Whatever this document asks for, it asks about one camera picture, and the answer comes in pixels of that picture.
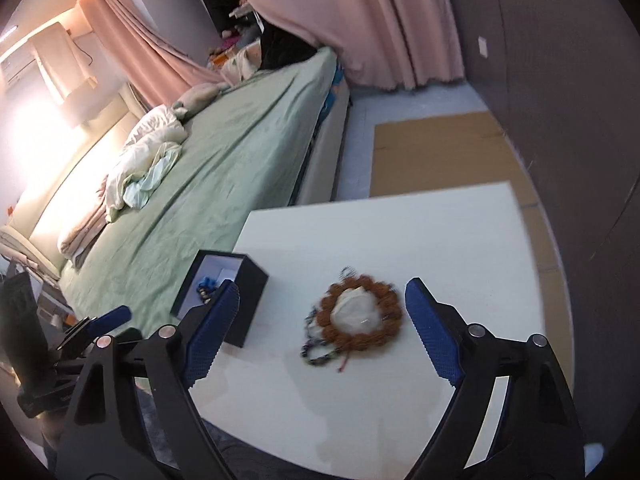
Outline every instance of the green bed sheet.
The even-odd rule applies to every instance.
[[[60,287],[77,316],[125,304],[144,336],[175,322],[170,309],[197,251],[231,251],[251,211],[287,205],[335,67],[335,54],[321,49],[194,117],[148,204],[108,225],[81,269],[63,269]]]

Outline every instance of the table top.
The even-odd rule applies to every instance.
[[[234,250],[270,276],[244,348],[223,345],[191,390],[201,416],[289,462],[354,479],[404,478],[454,392],[408,316],[395,341],[324,368],[300,358],[311,307],[351,266],[403,296],[418,276],[495,336],[544,333],[536,268],[509,184],[251,213]],[[469,464],[500,416],[499,379]]]

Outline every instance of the tile floor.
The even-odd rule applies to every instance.
[[[351,99],[353,107],[344,137],[337,201],[369,197],[377,124],[487,110],[468,83],[434,84],[417,91],[396,92],[356,88],[351,91]]]

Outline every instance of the black box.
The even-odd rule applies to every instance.
[[[242,348],[268,275],[246,254],[198,251],[172,306],[171,313],[175,317],[182,319],[190,309],[202,304],[196,286],[206,277],[218,283],[232,280],[238,286],[240,307],[225,342]]]

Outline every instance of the headboard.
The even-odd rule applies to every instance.
[[[58,237],[77,206],[76,197],[95,192],[145,113],[127,84],[95,119],[80,124],[68,156],[53,161],[46,178],[29,183],[13,215],[0,227],[0,253],[15,256],[17,251],[43,277],[57,281],[66,263],[58,251]]]

